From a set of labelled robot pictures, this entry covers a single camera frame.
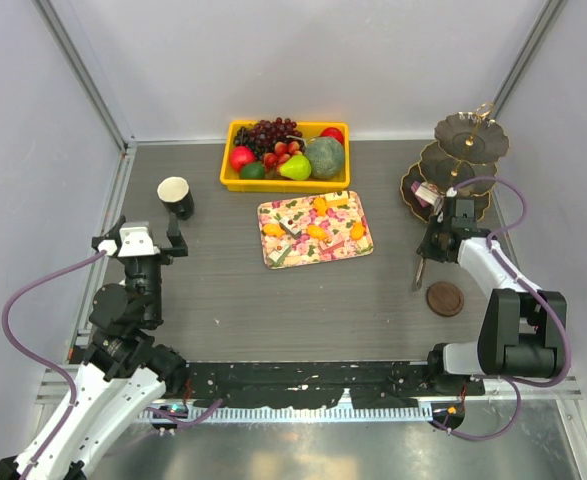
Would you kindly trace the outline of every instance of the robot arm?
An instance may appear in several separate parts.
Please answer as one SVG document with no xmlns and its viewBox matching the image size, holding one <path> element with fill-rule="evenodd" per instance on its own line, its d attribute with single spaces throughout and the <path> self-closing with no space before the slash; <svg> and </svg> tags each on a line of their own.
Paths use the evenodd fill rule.
<svg viewBox="0 0 587 480">
<path fill-rule="evenodd" d="M 564 364 L 561 336 L 546 312 L 507 270 L 536 290 L 566 322 L 566 300 L 529 281 L 504 255 L 499 242 L 490 247 L 486 229 L 477 227 L 474 200 L 447 196 L 442 212 L 432 217 L 417 253 L 424 259 L 458 263 L 489 298 L 476 342 L 436 345 L 429 354 L 440 373 L 517 375 L 550 378 Z M 502 256 L 507 268 L 496 259 Z M 534 333 L 520 332 L 522 321 Z"/>
<path fill-rule="evenodd" d="M 160 266 L 187 255 L 177 219 L 172 216 L 169 223 L 169 248 L 153 244 L 148 223 L 125 222 L 121 217 L 104 236 L 93 238 L 93 248 L 124 265 L 126 279 L 124 285 L 105 285 L 93 298 L 89 320 L 96 330 L 75 378 L 75 406 L 31 465 L 65 415 L 69 391 L 27 449 L 0 461 L 0 479 L 17 480 L 25 473 L 29 480 L 86 479 L 147 406 L 166 392 L 177 394 L 186 383 L 186 361 L 164 345 L 153 346 L 155 339 L 142 331 L 162 323 Z"/>
</svg>

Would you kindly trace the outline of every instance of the round coaster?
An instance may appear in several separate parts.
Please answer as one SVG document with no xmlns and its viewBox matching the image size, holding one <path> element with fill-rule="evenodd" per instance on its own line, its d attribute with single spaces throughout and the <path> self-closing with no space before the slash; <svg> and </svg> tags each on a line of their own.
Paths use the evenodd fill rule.
<svg viewBox="0 0 587 480">
<path fill-rule="evenodd" d="M 454 317 L 464 308 L 464 294 L 449 282 L 437 282 L 426 292 L 429 308 L 442 317 Z"/>
</svg>

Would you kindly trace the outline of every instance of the metal floor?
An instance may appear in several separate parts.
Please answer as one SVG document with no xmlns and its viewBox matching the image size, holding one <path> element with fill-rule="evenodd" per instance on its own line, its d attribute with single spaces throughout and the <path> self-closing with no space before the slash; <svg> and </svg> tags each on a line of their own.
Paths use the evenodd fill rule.
<svg viewBox="0 0 587 480">
<path fill-rule="evenodd" d="M 473 402 L 464 431 L 491 433 L 514 402 Z M 150 427 L 132 427 L 114 446 Z M 91 480 L 579 479 L 555 402 L 525 402 L 508 435 L 471 443 L 426 423 L 201 425 L 104 458 Z"/>
</svg>

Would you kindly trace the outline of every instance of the yellow plastic basket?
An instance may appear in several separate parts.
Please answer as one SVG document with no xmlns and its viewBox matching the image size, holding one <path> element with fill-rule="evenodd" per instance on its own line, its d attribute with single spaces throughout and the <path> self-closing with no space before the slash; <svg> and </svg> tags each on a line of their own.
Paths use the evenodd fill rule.
<svg viewBox="0 0 587 480">
<path fill-rule="evenodd" d="M 351 183 L 351 160 L 349 152 L 349 126 L 346 123 L 329 122 L 298 122 L 297 129 L 302 132 L 304 138 L 315 137 L 327 127 L 335 127 L 344 135 L 344 168 L 331 180 L 309 179 L 303 182 L 293 180 L 243 180 L 240 174 L 233 170 L 229 162 L 233 139 L 240 127 L 254 125 L 256 121 L 236 120 L 231 122 L 229 133 L 226 137 L 226 148 L 222 160 L 220 182 L 232 192 L 293 192 L 293 193 L 328 193 L 344 190 Z"/>
</svg>

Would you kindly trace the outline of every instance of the black mug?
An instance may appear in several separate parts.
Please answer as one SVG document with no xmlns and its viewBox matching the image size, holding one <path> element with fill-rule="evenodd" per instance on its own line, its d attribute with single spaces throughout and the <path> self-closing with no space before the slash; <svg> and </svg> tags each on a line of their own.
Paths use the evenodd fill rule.
<svg viewBox="0 0 587 480">
<path fill-rule="evenodd" d="M 157 187 L 157 196 L 169 213 L 175 213 L 180 220 L 187 220 L 195 211 L 193 195 L 189 184 L 182 177 L 164 179 Z"/>
</svg>

